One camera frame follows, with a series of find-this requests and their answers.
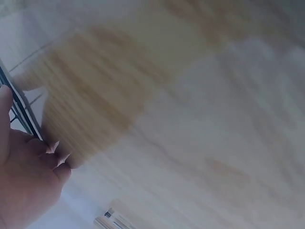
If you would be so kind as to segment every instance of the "blurred surface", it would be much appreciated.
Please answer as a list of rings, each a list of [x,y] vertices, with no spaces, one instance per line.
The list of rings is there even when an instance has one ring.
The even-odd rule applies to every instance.
[[[130,196],[172,228],[303,228],[302,1],[25,6],[0,58],[92,220]]]

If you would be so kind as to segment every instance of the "black strip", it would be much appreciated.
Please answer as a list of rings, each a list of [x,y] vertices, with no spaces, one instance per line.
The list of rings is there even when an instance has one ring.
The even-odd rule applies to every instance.
[[[24,128],[26,129],[26,131],[30,132],[31,134],[33,134],[36,138],[39,138],[38,134],[36,133],[36,130],[34,128],[34,126],[32,125],[24,107],[22,106],[22,102],[20,101],[20,99],[18,98],[17,94],[15,93],[15,91],[13,90],[13,88],[11,87],[10,85],[10,82],[8,81],[8,79],[6,78],[5,74],[4,74],[4,71],[2,70],[1,66],[0,66],[0,81],[2,81],[2,83],[4,85],[7,85],[12,93],[13,93],[13,99],[15,101],[15,103],[17,104],[18,108],[20,109],[21,111],[21,114],[19,114],[18,110],[17,110],[17,107],[15,104],[13,104],[13,108],[15,110],[15,112],[17,113],[17,116],[20,117],[24,117],[26,123],[24,123],[23,119],[21,118],[20,119],[20,122],[21,124],[24,126]]]

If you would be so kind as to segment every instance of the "light wood table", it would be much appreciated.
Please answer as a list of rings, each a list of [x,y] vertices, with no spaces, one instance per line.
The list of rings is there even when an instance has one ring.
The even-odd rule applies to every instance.
[[[77,187],[169,228],[303,228],[301,5],[113,2],[42,1],[24,31],[40,48],[11,72],[48,92],[42,128]]]

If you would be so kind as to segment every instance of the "finger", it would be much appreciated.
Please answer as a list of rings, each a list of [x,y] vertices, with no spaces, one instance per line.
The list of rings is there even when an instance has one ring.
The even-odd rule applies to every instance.
[[[70,166],[70,168],[76,169],[79,168],[82,164],[84,164],[85,161],[86,158],[84,156],[82,156],[79,153],[73,153],[68,156],[65,163],[67,163]]]
[[[32,139],[35,139],[36,137],[33,135],[29,135],[21,130],[14,130],[11,129],[10,130],[10,138],[12,139],[12,141],[16,142],[23,142],[23,143],[27,143]]]
[[[41,140],[35,138],[26,144],[27,149],[34,155],[41,156],[49,150],[49,147]]]
[[[0,88],[0,162],[3,162],[9,154],[10,116],[9,112],[13,104],[13,95],[9,87]]]
[[[66,163],[62,163],[57,168],[53,169],[58,180],[64,185],[71,176],[71,169]]]
[[[59,163],[59,159],[55,154],[43,154],[41,155],[40,160],[50,169],[56,168]]]
[[[70,155],[70,152],[64,148],[63,143],[61,142],[59,142],[54,153],[60,160],[65,160]]]

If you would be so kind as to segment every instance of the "metal tool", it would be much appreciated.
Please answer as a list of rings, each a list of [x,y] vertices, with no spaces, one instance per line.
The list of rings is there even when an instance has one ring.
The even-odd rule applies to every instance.
[[[9,79],[9,72],[6,70],[2,61],[0,60],[0,86],[6,85],[11,89],[14,100],[12,106],[14,114],[19,119],[20,123],[23,125],[24,129],[28,132],[28,134],[31,134],[36,138],[43,140],[40,133],[41,128],[36,121],[36,118],[31,110],[30,104],[26,100],[23,93],[19,93]]]

